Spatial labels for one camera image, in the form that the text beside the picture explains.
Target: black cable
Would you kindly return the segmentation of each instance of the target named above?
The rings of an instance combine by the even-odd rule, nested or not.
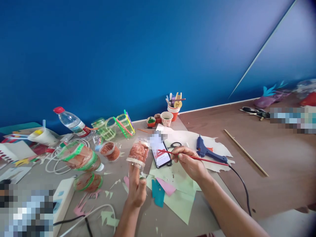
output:
[[[80,217],[85,217],[85,216],[86,216],[86,215],[81,215],[81,216],[78,216],[78,217],[76,217],[76,218],[74,218],[74,219],[71,219],[71,220],[59,221],[59,222],[54,223],[53,226],[56,226],[56,225],[59,225],[59,224],[63,224],[63,223],[72,222],[72,221],[77,220],[77,219],[80,218]]]
[[[250,206],[249,206],[249,195],[248,195],[248,191],[247,191],[245,182],[244,182],[243,179],[239,176],[239,174],[236,172],[236,170],[234,170],[231,166],[229,166],[229,167],[236,173],[236,175],[238,175],[238,177],[240,178],[240,180],[242,181],[242,183],[243,183],[243,185],[244,185],[244,187],[245,187],[246,196],[247,196],[247,207],[248,207],[248,211],[249,211],[249,216],[252,216],[252,215],[251,215],[251,211],[250,211]]]
[[[90,237],[93,237],[92,236],[92,232],[91,232],[91,229],[90,229],[90,225],[89,225],[89,222],[88,222],[88,219],[85,217],[85,221],[86,221],[86,224],[87,224],[87,228],[88,228],[88,231],[89,231],[89,235]]]

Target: bottle label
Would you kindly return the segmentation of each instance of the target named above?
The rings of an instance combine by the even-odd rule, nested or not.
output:
[[[87,126],[82,121],[77,126],[69,129],[80,137],[86,137],[91,132],[89,129],[87,129]]]

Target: blue wall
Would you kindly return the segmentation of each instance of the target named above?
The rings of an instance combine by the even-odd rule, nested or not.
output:
[[[227,103],[291,2],[2,0],[0,127],[46,119],[69,132],[57,106],[86,124],[124,109],[145,119],[170,92],[187,98],[181,111]],[[298,2],[229,101],[316,76],[315,9]]]

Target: glue gun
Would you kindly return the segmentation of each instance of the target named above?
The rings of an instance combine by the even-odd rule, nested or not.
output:
[[[200,157],[205,157],[205,155],[207,155],[207,156],[213,158],[214,160],[216,160],[217,162],[227,164],[226,156],[220,156],[218,154],[211,152],[209,149],[206,148],[206,146],[204,145],[203,139],[201,138],[201,134],[197,138],[197,150],[198,150],[197,154]]]

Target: table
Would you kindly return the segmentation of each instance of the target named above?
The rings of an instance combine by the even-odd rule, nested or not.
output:
[[[135,129],[140,128],[144,129],[146,126],[145,121],[134,123]],[[174,130],[187,130],[181,120],[178,118],[175,122],[172,122],[171,128]],[[92,207],[99,207],[103,204],[111,204],[114,207],[116,218],[119,219],[121,217],[121,213],[123,210],[124,202],[127,198],[127,193],[123,188],[122,182],[123,177],[128,174],[128,163],[126,162],[126,157],[129,154],[130,148],[136,139],[137,136],[147,135],[146,133],[136,130],[136,135],[132,139],[129,140],[121,140],[118,142],[117,146],[121,145],[121,152],[124,152],[125,156],[119,158],[119,160],[112,164],[105,164],[105,170],[100,172],[103,174],[104,172],[111,172],[112,174],[103,176],[103,185],[102,190],[109,190],[109,188],[114,184],[114,182],[118,179],[121,179],[121,183],[114,185],[114,187],[109,190],[113,193],[111,199],[109,196],[106,198],[104,192],[100,193],[100,196],[96,200],[88,200],[84,210],[89,211]],[[148,153],[148,158],[146,161],[146,166],[144,168],[144,173],[148,174],[150,170],[150,166],[153,160],[152,153]],[[45,172],[46,162],[42,165],[35,165],[31,171],[20,180],[18,183],[19,189],[56,189],[61,180],[70,178],[76,174],[80,174],[79,171],[71,170],[65,174],[56,175],[53,173]],[[3,168],[0,173],[4,172],[7,168],[12,165],[8,165]],[[216,172],[209,171],[213,178],[219,183],[219,185],[225,190],[225,192],[237,203],[229,189],[226,187],[222,179]],[[202,192],[197,192],[195,196],[195,201],[192,207],[192,212],[190,216],[189,225],[186,225],[178,216],[171,211],[166,205],[163,208],[160,208],[154,204],[154,200],[151,197],[151,190],[147,188],[147,198],[144,205],[141,208],[139,218],[137,221],[137,228],[135,236],[157,236],[156,227],[158,227],[158,236],[183,236],[183,237],[192,237],[199,236],[208,232],[212,232],[219,229],[217,221],[212,214],[212,211],[205,200]],[[75,217],[73,210],[75,206],[82,199],[84,193],[83,192],[75,192],[72,198],[72,201],[69,205],[69,209],[66,213],[65,220],[72,219]],[[89,223],[92,229],[92,233],[94,237],[98,236],[112,236],[113,235],[113,227],[111,226],[102,226],[100,212],[102,210],[109,209],[100,209],[96,211],[94,214],[88,217]],[[62,224],[59,236],[68,230],[71,226],[73,226],[75,222]],[[74,228],[67,236],[89,236],[87,227],[85,222],[81,222],[76,228]]]
[[[271,107],[299,107],[295,95]],[[316,203],[316,136],[294,134],[281,124],[239,111],[243,106],[254,108],[253,101],[225,105],[179,117],[191,132],[218,137],[233,155],[233,168],[244,180],[254,219]],[[226,129],[257,161],[269,177],[254,165],[246,154],[224,132]],[[221,172],[229,190],[247,211],[245,191],[233,172]]]

